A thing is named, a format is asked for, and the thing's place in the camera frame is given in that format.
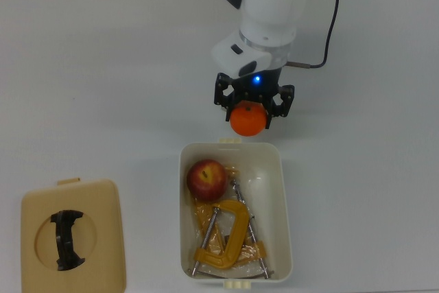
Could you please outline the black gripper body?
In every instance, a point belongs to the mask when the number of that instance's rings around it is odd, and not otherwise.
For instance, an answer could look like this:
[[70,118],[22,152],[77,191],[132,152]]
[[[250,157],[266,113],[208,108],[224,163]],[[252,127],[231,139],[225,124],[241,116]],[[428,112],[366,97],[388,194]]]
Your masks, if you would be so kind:
[[233,79],[234,96],[240,100],[263,102],[278,94],[282,69],[264,70]]

